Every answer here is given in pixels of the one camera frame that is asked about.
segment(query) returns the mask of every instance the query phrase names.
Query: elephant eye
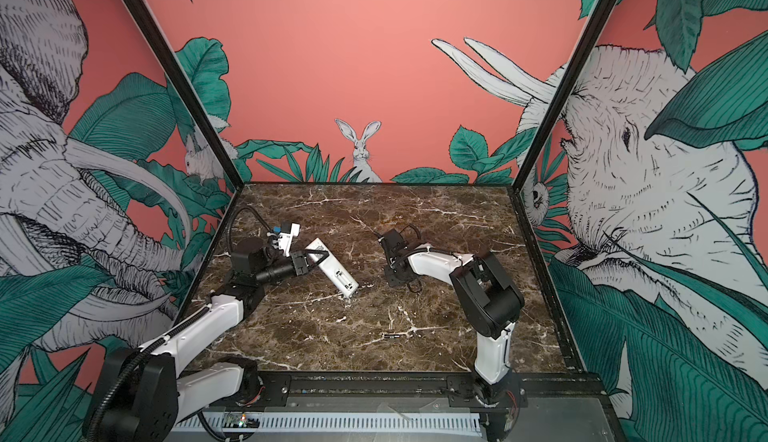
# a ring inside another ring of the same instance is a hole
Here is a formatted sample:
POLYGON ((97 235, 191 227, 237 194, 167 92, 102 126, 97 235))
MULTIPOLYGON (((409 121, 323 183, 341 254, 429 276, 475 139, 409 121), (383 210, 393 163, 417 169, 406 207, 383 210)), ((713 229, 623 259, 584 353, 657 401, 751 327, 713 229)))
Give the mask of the elephant eye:
POLYGON ((624 141, 624 147, 626 147, 627 150, 629 150, 629 128, 628 127, 625 128, 624 133, 621 134, 621 140, 624 141))

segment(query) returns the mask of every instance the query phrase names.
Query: rabbit ear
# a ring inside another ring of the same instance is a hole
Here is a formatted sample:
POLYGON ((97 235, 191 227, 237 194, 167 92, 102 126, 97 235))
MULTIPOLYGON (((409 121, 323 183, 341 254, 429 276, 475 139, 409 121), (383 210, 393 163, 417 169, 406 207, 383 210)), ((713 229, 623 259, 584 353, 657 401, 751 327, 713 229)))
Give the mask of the rabbit ear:
POLYGON ((362 131, 362 140, 366 140, 381 129, 382 123, 379 121, 373 121, 366 126, 366 130, 362 131))
POLYGON ((336 123, 339 124, 339 129, 341 130, 341 133, 344 134, 344 137, 352 142, 357 142, 357 133, 352 129, 352 126, 341 119, 336 119, 336 123))

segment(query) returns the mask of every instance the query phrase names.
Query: brown marble surface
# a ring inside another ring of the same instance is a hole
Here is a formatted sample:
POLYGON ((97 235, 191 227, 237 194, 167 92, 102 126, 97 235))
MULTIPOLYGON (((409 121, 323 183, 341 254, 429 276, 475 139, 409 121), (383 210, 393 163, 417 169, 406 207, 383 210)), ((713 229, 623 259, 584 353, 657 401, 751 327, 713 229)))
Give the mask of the brown marble surface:
MULTIPOLYGON (((453 288, 422 277, 422 291, 415 294, 389 288, 384 279, 383 252, 370 229, 384 233, 413 223, 438 248, 493 250, 525 297, 513 333, 515 370, 566 371, 505 188, 269 184, 246 187, 238 206, 243 204, 255 206, 270 224, 301 224, 294 249, 321 237, 360 288, 344 300, 320 270, 270 286, 257 310, 188 369, 239 355, 266 370, 468 370, 476 333, 453 288), (383 338, 385 333, 400 337, 383 338)), ((232 232, 235 243, 259 233, 247 213, 232 232)), ((225 252, 222 237, 215 254, 225 252)), ((188 313, 218 288, 229 266, 226 255, 214 257, 188 313)))

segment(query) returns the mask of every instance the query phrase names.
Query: black frame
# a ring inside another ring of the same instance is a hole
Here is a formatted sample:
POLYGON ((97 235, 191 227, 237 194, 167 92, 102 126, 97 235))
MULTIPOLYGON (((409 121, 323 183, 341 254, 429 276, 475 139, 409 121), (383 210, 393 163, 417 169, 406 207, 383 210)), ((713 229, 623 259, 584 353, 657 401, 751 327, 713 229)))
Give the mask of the black frame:
MULTIPOLYGON (((521 373, 519 375, 522 377, 522 383, 523 383, 522 387, 525 389, 525 392, 527 393, 528 397, 598 398, 600 400, 600 403, 603 406, 606 416, 608 417, 608 421, 614 433, 615 439, 621 442, 626 440, 626 438, 624 437, 624 432, 622 431, 618 418, 616 417, 616 414, 612 409, 610 399, 605 394, 604 387, 602 385, 602 382, 600 381, 600 378, 596 374, 591 374, 586 372, 584 369, 584 365, 581 361, 581 357, 578 354, 578 349, 574 342, 573 335, 571 333, 570 328, 568 327, 568 322, 562 311, 562 306, 560 305, 557 299, 557 293, 554 289, 554 284, 552 283, 552 279, 549 275, 549 271, 547 270, 546 263, 544 261, 544 258, 542 257, 541 251, 538 250, 538 245, 536 244, 536 238, 533 233, 533 228, 531 227, 530 222, 528 221, 528 218, 525 215, 524 205, 522 201, 523 182, 533 170, 536 159, 538 158, 538 155, 542 152, 542 149, 544 147, 544 144, 546 143, 546 140, 548 139, 549 134, 552 132, 554 125, 557 123, 559 119, 559 114, 561 113, 563 106, 568 100, 568 97, 571 95, 571 91, 578 80, 578 76, 581 73, 582 69, 584 68, 584 65, 586 64, 588 56, 592 48, 596 44, 599 38, 600 32, 602 31, 603 26, 608 20, 608 16, 610 15, 610 12, 613 6, 615 5, 616 1, 617 0, 597 0, 594 6, 594 10, 590 15, 590 19, 587 25, 585 26, 584 31, 582 32, 581 37, 578 41, 578 44, 571 57, 571 61, 569 62, 568 66, 566 67, 565 73, 563 74, 562 82, 559 84, 557 90, 554 93, 552 102, 549 104, 548 110, 544 115, 544 120, 542 121, 542 125, 540 126, 538 132, 536 133, 532 146, 528 151, 529 157, 526 157, 518 173, 518 176, 514 181, 514 184, 510 188, 508 188, 508 192, 509 192, 510 199, 512 201, 512 205, 514 207, 516 217, 518 217, 520 226, 522 227, 525 242, 529 248, 529 254, 532 257, 534 270, 537 273, 538 279, 541 284, 541 290, 544 296, 544 301, 548 306, 548 310, 555 324, 555 328, 556 328, 555 332, 558 338, 558 343, 560 344, 560 347, 561 347, 563 358, 565 360, 566 365, 568 366, 568 369, 572 370, 571 373, 566 373, 566 374, 521 373)), ((208 253, 206 254, 203 265, 190 287, 190 291, 188 292, 188 294, 190 294, 194 290, 196 290, 197 287, 199 286, 200 280, 202 279, 202 274, 204 274, 207 265, 210 263, 210 260, 213 257, 213 253, 216 249, 216 245, 220 240, 220 237, 223 235, 224 229, 226 228, 227 224, 229 223, 232 217, 233 208, 236 206, 237 200, 240 197, 240 194, 242 193, 242 189, 244 188, 245 184, 248 183, 248 184, 256 185, 259 183, 250 182, 250 181, 244 182, 240 178, 240 175, 237 172, 234 164, 226 155, 226 151, 224 150, 224 147, 221 144, 218 138, 218 135, 216 134, 216 131, 210 125, 210 121, 208 121, 206 112, 202 106, 202 103, 198 99, 197 94, 194 92, 194 88, 192 88, 189 80, 187 79, 186 74, 178 64, 178 60, 175 56, 175 53, 173 53, 173 51, 169 47, 168 42, 166 41, 162 31, 158 27, 158 24, 154 20, 144 0, 123 0, 123 2, 126 5, 127 9, 129 10, 129 13, 132 15, 132 17, 136 21, 139 29, 141 30, 142 34, 144 35, 145 39, 150 45, 152 51, 155 53, 156 57, 158 58, 161 66, 163 67, 166 74, 168 75, 170 82, 176 88, 182 102, 184 102, 187 105, 187 109, 188 111, 190 111, 191 117, 197 124, 197 127, 200 128, 200 131, 205 136, 206 140, 211 146, 211 149, 214 151, 216 158, 219 159, 219 161, 222 163, 222 166, 224 167, 227 177, 235 186, 234 196, 230 201, 230 205, 227 207, 227 211, 225 212, 225 215, 220 222, 219 230, 216 231, 216 235, 208 249, 208 253)), ((191 301, 189 297, 185 298, 184 303, 180 306, 179 317, 181 317, 182 314, 186 312, 190 302, 191 301)), ((430 379, 431 380, 430 384, 435 385, 436 387, 442 387, 442 385, 447 384, 447 377, 468 376, 468 373, 466 372, 408 373, 408 372, 375 372, 375 371, 303 372, 303 371, 265 370, 262 372, 262 374, 264 374, 267 378, 274 378, 276 380, 288 379, 289 384, 293 383, 292 389, 290 389, 288 393, 288 395, 290 395, 291 397, 302 397, 302 396, 311 397, 311 396, 318 395, 316 392, 306 393, 306 394, 302 393, 302 389, 301 389, 302 382, 307 380, 311 380, 312 383, 305 384, 305 385, 312 386, 313 388, 316 388, 317 386, 323 386, 323 385, 327 385, 329 387, 336 386, 340 388, 343 388, 345 386, 352 387, 354 385, 359 385, 361 388, 365 388, 365 386, 370 387, 370 380, 368 381, 365 381, 365 380, 364 381, 360 381, 360 380, 328 381, 329 377, 332 378, 334 377, 334 375, 338 375, 338 374, 342 374, 345 378, 363 377, 363 378, 369 378, 369 379, 370 378, 380 379, 380 378, 387 378, 389 376, 391 378, 397 379, 394 381, 397 381, 398 384, 390 385, 392 390, 388 390, 386 393, 381 393, 381 394, 361 394, 366 397, 371 397, 376 395, 386 395, 389 397, 397 396, 397 395, 407 396, 408 394, 399 394, 398 390, 407 392, 408 390, 406 389, 410 384, 413 384, 413 388, 417 389, 418 385, 420 383, 423 384, 423 381, 425 379, 430 379), (321 380, 322 378, 325 378, 326 380, 323 382, 319 382, 319 380, 321 380), (408 380, 404 380, 404 378, 405 379, 413 378, 414 380, 408 381, 408 380)), ((338 395, 349 396, 350 394, 338 394, 338 395)), ((414 390, 411 396, 418 397, 420 396, 420 393, 417 390, 414 390)))

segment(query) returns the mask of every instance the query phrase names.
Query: white cable tray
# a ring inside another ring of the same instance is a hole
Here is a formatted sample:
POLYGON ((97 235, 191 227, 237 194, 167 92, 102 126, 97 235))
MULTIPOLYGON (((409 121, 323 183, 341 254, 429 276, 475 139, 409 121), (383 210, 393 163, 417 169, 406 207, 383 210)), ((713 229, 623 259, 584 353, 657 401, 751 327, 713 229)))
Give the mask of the white cable tray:
MULTIPOLYGON (((227 428, 226 432, 412 432, 476 435, 482 437, 479 414, 389 414, 339 412, 246 412, 258 420, 258 429, 227 428)), ((210 426, 221 431, 224 412, 205 414, 210 426)), ((197 417, 179 422, 174 432, 201 431, 197 417)))

